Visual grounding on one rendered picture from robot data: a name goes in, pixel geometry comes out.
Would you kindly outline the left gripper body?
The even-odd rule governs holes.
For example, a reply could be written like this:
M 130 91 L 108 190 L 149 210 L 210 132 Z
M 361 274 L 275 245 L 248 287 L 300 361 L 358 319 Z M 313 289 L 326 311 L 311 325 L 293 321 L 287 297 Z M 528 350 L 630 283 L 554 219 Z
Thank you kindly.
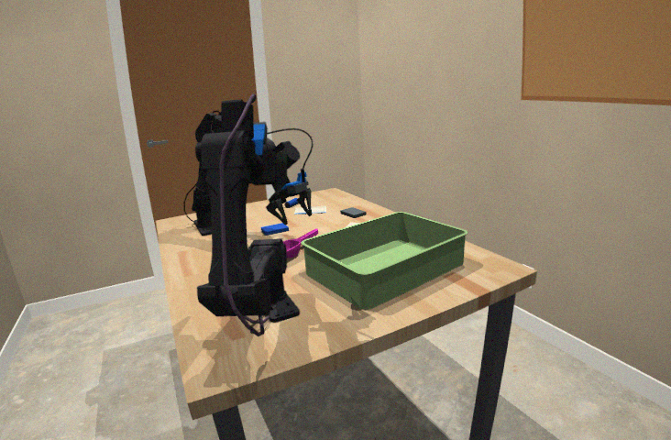
M 266 208 L 268 208 L 274 202 L 274 200 L 281 199 L 281 202 L 284 204 L 284 203 L 287 202 L 286 198 L 288 198 L 288 197 L 293 197 L 293 196 L 298 195 L 298 194 L 299 194 L 299 196 L 301 196 L 305 191 L 304 192 L 298 192 L 298 193 L 288 193 L 286 186 L 293 186 L 293 185 L 297 185 L 297 184 L 306 182 L 305 177 L 307 177 L 306 172 L 298 173 L 298 178 L 297 178 L 297 181 L 295 181 L 295 182 L 291 183 L 288 176 L 287 176 L 287 183 L 288 184 L 287 183 L 285 185 L 284 184 L 271 184 L 275 193 L 269 198 L 269 204 L 266 206 Z

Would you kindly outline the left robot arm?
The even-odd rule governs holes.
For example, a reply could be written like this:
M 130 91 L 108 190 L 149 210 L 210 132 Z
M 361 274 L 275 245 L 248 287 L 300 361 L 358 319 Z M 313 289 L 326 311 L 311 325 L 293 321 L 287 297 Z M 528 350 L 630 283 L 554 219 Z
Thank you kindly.
M 197 142 L 202 141 L 202 137 L 206 133 L 217 133 L 217 127 L 221 126 L 220 115 L 221 115 L 220 113 L 219 115 L 216 115 L 215 113 L 210 113 L 204 116 L 202 122 L 195 131 L 195 137 Z M 269 138 L 267 138 L 267 145 L 263 145 L 263 150 L 274 150 L 276 152 L 276 162 L 277 162 L 277 152 L 283 152 L 283 151 L 286 152 L 287 169 L 289 169 L 290 166 L 293 165 L 300 158 L 300 153 L 298 149 L 294 147 L 290 141 L 281 142 L 276 147 L 274 142 Z M 307 191 L 306 185 L 309 185 L 308 181 L 286 187 L 288 193 L 300 193 Z M 207 183 L 205 181 L 205 172 L 202 171 L 201 162 L 199 162 L 198 181 L 195 190 L 193 190 L 192 210 L 196 212 L 197 220 L 194 220 L 194 224 L 198 227 L 198 230 L 201 233 L 201 235 L 202 236 L 212 235 L 211 205 L 209 199 L 209 191 Z

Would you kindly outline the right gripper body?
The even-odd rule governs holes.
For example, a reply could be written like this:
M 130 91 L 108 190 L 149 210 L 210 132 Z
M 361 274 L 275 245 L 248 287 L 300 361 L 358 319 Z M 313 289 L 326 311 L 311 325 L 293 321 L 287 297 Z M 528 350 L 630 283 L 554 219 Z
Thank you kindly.
M 276 162 L 274 150 L 263 150 L 265 125 L 254 125 L 255 153 L 258 158 L 256 169 L 250 174 L 250 183 L 254 185 L 285 184 L 287 182 L 286 161 Z M 276 173 L 277 166 L 277 173 Z

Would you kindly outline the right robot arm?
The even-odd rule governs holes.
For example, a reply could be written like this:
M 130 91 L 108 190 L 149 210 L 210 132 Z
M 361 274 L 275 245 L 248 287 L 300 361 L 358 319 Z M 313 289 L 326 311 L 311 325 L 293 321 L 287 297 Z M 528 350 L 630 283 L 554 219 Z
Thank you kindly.
M 282 274 L 287 269 L 287 250 L 282 239 L 253 240 L 248 247 L 248 186 L 250 174 L 258 165 L 252 140 L 254 125 L 265 125 L 263 145 L 267 145 L 268 133 L 266 122 L 254 123 L 252 104 L 229 144 L 220 170 L 222 149 L 246 104 L 242 99 L 222 101 L 222 126 L 217 133 L 203 135 L 202 153 L 201 142 L 195 146 L 196 158 L 205 171 L 212 217 L 209 285 L 197 286 L 197 297 L 215 316 L 237 316 L 226 294 L 225 285 L 229 285 L 243 316 L 267 315 L 272 323 L 277 323 L 300 315 L 300 309 L 284 290 Z

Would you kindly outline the green plastic litter pan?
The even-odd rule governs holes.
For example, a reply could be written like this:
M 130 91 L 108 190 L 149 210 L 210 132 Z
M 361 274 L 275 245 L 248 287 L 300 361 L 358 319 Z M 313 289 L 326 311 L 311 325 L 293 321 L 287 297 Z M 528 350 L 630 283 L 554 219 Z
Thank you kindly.
M 307 276 L 369 310 L 463 265 L 467 234 L 397 212 L 301 244 Z

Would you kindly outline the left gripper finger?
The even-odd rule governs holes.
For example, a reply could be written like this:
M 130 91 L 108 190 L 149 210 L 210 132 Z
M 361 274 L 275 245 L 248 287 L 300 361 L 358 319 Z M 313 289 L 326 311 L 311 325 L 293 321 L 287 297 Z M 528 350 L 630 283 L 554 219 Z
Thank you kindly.
M 274 207 L 274 206 L 275 206 L 275 207 Z M 276 211 L 277 208 L 278 208 L 278 210 L 280 211 L 280 214 L 282 215 L 282 217 L 281 217 L 281 216 L 279 215 L 279 213 Z M 268 210 L 268 212 L 270 212 L 271 214 L 273 214 L 274 216 L 276 216 L 277 218 L 279 218 L 279 219 L 282 221 L 283 224 L 285 224 L 285 225 L 288 224 L 287 217 L 286 217 L 286 214 L 285 214 L 285 212 L 284 212 L 284 209 L 283 209 L 283 205 L 282 205 L 281 199 L 274 201 L 274 202 L 267 208 L 267 210 Z
M 305 213 L 307 213 L 309 216 L 312 215 L 311 196 L 312 196 L 312 192 L 311 192 L 311 190 L 308 190 L 308 191 L 305 191 L 305 192 L 304 192 L 304 193 L 297 199 L 297 202 L 300 204 L 300 206 L 301 206 L 302 209 L 305 211 Z M 305 202 L 304 202 L 305 198 L 306 198 L 306 201 L 307 201 L 308 209 L 307 209 L 306 204 L 305 204 Z

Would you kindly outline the pink plastic scoop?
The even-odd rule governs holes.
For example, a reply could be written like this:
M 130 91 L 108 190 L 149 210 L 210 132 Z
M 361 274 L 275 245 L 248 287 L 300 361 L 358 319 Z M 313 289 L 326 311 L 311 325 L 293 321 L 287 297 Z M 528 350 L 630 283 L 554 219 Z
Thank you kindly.
M 283 244 L 286 245 L 286 250 L 287 250 L 287 258 L 294 258 L 299 254 L 300 248 L 301 248 L 301 242 L 307 238 L 311 238 L 314 236 L 317 236 L 318 234 L 318 229 L 314 229 L 310 231 L 309 233 L 300 236 L 299 238 L 296 239 L 290 239 L 290 240 L 285 240 L 283 241 Z

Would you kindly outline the blue rectangular block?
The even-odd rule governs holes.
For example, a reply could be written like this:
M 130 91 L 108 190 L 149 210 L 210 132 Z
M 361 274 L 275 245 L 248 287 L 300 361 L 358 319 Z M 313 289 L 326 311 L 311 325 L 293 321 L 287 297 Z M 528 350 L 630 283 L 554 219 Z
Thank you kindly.
M 281 224 L 276 224 L 276 225 L 268 225 L 268 226 L 263 226 L 261 227 L 261 231 L 267 235 L 272 235 L 272 234 L 277 234 L 285 231 L 289 231 L 289 227 L 287 227 L 284 223 Z

